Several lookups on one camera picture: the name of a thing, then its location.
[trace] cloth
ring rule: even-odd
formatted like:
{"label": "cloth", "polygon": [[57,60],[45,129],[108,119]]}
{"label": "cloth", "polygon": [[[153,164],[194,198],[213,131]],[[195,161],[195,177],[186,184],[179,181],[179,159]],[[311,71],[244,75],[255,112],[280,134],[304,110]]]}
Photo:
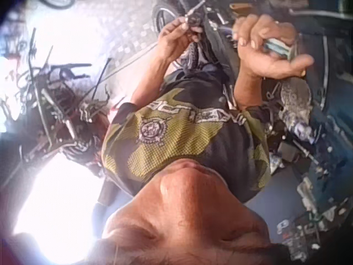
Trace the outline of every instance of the cloth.
{"label": "cloth", "polygon": [[177,71],[148,106],[123,104],[103,144],[112,181],[134,196],[165,166],[191,158],[217,171],[241,202],[255,196],[270,179],[263,112],[230,109],[221,76]]}

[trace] forearm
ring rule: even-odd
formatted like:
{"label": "forearm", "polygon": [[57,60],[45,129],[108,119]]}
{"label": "forearm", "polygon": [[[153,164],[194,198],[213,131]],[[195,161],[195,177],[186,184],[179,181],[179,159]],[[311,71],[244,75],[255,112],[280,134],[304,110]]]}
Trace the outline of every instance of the forearm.
{"label": "forearm", "polygon": [[254,76],[245,67],[240,67],[234,86],[234,98],[240,110],[262,105],[261,83],[261,77]]}
{"label": "forearm", "polygon": [[147,72],[132,94],[131,103],[141,109],[156,100],[168,67],[169,63],[166,60],[156,56],[149,64]]}

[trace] tiled floor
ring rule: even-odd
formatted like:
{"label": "tiled floor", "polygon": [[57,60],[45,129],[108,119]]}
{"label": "tiled floor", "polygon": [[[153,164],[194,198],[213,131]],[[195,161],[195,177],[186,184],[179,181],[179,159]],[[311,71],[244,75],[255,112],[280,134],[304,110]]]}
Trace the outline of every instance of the tiled floor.
{"label": "tiled floor", "polygon": [[[107,58],[111,61],[105,76],[118,71],[130,61],[145,54],[157,41],[153,29],[152,7],[156,0],[77,0],[66,10],[54,10],[38,0],[29,0],[26,5],[25,19],[27,41],[33,28],[36,28],[35,66],[42,66],[53,45],[49,64],[91,63],[92,67],[76,69],[74,73],[86,73],[90,79],[74,82],[73,88],[83,93],[97,82]],[[129,94],[134,85],[127,85],[112,76],[108,90],[112,98]],[[134,66],[136,75],[130,76],[133,82],[141,70]],[[104,99],[104,85],[99,87],[98,98]]]}

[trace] hair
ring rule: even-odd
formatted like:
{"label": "hair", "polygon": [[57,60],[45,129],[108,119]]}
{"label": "hair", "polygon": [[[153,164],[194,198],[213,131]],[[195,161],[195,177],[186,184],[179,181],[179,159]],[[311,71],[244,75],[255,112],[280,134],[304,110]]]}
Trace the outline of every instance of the hair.
{"label": "hair", "polygon": [[[173,262],[166,255],[162,260],[155,261],[143,256],[142,250],[137,250],[134,257],[126,255],[126,250],[119,248],[113,240],[102,239],[98,240],[89,255],[82,264],[86,265],[172,265]],[[271,265],[298,265],[302,264],[300,261],[292,261],[289,250],[282,244],[272,244],[269,248],[264,248],[260,251],[256,251],[256,254],[262,258],[259,264],[271,264]],[[190,257],[195,258],[191,253],[186,254]],[[211,261],[202,260],[202,258],[195,259],[195,264],[212,264]]]}

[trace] emblem on shirt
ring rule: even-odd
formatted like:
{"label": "emblem on shirt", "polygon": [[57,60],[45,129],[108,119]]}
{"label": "emblem on shirt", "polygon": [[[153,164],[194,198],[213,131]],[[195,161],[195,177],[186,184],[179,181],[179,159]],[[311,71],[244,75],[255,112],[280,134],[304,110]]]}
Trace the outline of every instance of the emblem on shirt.
{"label": "emblem on shirt", "polygon": [[171,118],[150,118],[142,119],[140,130],[138,132],[138,140],[144,144],[164,145],[163,137],[167,131],[167,121]]}

